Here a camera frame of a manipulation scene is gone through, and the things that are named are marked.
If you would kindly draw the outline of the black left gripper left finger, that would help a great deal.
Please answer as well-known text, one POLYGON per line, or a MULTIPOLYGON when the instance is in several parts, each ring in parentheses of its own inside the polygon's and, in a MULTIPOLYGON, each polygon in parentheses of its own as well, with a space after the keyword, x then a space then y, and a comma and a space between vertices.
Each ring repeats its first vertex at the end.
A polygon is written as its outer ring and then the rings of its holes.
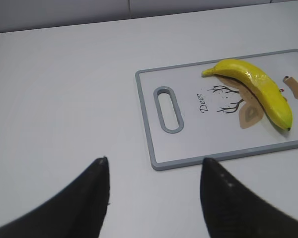
POLYGON ((54 197, 0 227, 0 238, 97 238, 109 195, 109 162, 102 157, 54 197))

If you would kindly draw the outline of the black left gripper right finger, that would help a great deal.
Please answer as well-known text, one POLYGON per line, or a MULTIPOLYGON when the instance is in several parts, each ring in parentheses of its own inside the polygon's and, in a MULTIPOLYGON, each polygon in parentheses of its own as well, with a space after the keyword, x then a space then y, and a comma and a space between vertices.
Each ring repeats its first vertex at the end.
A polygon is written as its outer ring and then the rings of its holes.
POLYGON ((298 238, 298 220, 260 198, 212 158, 202 162, 200 200, 212 238, 298 238))

